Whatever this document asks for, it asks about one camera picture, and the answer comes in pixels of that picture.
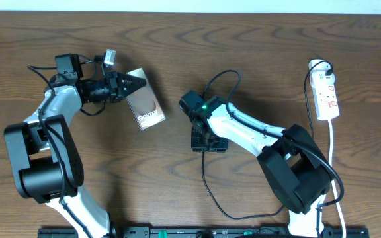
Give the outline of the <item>white power strip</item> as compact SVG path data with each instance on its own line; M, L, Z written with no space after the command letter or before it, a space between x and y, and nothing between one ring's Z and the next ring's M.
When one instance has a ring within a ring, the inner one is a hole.
M324 71L315 71L310 75L310 85L314 94L314 103L318 120L332 120L340 115L335 90L335 76Z

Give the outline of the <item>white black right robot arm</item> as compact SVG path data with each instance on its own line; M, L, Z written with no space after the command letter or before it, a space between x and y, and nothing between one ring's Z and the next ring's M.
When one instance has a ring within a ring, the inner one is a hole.
M179 108L192 123L195 152L225 152L229 141L257 158L281 204L290 212L292 235L321 236L325 195L337 175L309 133L295 124L289 129L260 122L222 97L205 100L189 91Z

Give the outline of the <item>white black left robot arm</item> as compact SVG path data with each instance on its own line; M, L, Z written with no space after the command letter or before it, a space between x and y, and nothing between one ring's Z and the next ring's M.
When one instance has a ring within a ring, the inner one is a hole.
M102 78L84 79L80 54L55 57L57 73L45 79L44 100L26 120L5 128L17 192L59 212L78 237L122 237L123 232L84 185L83 164L69 130L87 103L118 103L147 82L112 70L116 52L86 58Z

